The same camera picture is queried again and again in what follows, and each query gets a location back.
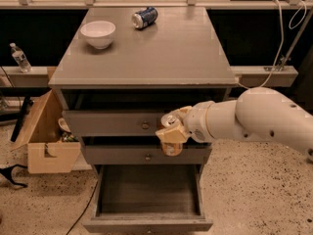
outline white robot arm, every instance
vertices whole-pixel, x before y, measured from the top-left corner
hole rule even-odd
[[[158,130],[156,136],[163,150],[169,147],[177,150],[190,137],[199,143],[220,138],[275,141],[313,161],[313,117],[269,88],[249,89],[238,100],[184,107],[164,115],[161,123],[164,129]]]

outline white cable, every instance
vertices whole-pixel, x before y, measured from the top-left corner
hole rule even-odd
[[[267,82],[268,80],[271,78],[273,72],[275,71],[275,66],[276,66],[276,63],[277,63],[277,60],[278,60],[278,57],[280,56],[280,53],[281,53],[281,50],[282,50],[282,47],[283,47],[283,44],[284,44],[284,25],[283,25],[283,13],[282,13],[282,7],[281,7],[281,3],[279,0],[273,0],[279,7],[279,12],[280,12],[280,25],[281,25],[281,37],[282,37],[282,40],[281,40],[281,44],[280,44],[280,48],[278,49],[277,51],[277,54],[276,54],[276,57],[275,57],[275,60],[274,60],[274,63],[273,63],[273,66],[272,66],[272,70],[271,72],[269,73],[269,75],[267,76],[266,80],[261,84],[259,85],[258,87],[263,87]],[[245,89],[249,89],[249,87],[246,87],[242,84],[240,84],[238,82],[238,85],[240,85],[241,87],[245,88]]]
[[[290,28],[290,29],[294,29],[294,28],[298,27],[298,26],[302,23],[302,21],[304,20],[304,18],[305,18],[305,16],[306,16],[306,12],[307,12],[306,3],[305,3],[304,1],[302,1],[302,0],[301,0],[300,2],[302,3],[302,6],[301,6],[301,7],[296,11],[296,13],[294,13],[294,15],[292,16],[292,18],[291,18],[291,20],[290,20],[290,24],[289,24],[289,28]],[[295,26],[291,26],[291,23],[292,23],[294,17],[299,13],[300,10],[302,10],[303,7],[304,7],[304,14],[303,14],[302,19],[301,19]]]

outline cabinet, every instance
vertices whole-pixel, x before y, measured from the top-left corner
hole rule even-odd
[[[189,140],[166,156],[160,118],[201,101],[221,101],[236,85],[204,8],[157,8],[136,30],[136,8],[93,8],[82,22],[116,25],[111,47],[96,51],[76,33],[49,85],[82,153],[99,178],[90,232],[205,231],[200,178],[210,144]]]

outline empty drawer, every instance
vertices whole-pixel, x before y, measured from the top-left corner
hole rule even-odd
[[[189,140],[181,154],[168,157],[160,148],[156,136],[83,137],[82,152],[90,165],[155,165],[155,164],[205,164],[209,144]]]
[[[103,165],[89,232],[206,231],[194,165]]]
[[[151,135],[159,129],[164,113],[108,113],[65,111],[63,116],[77,136]]]

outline can lid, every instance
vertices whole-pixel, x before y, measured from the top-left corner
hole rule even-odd
[[[142,28],[144,26],[142,18],[136,13],[131,17],[131,21],[133,22],[135,28]]]

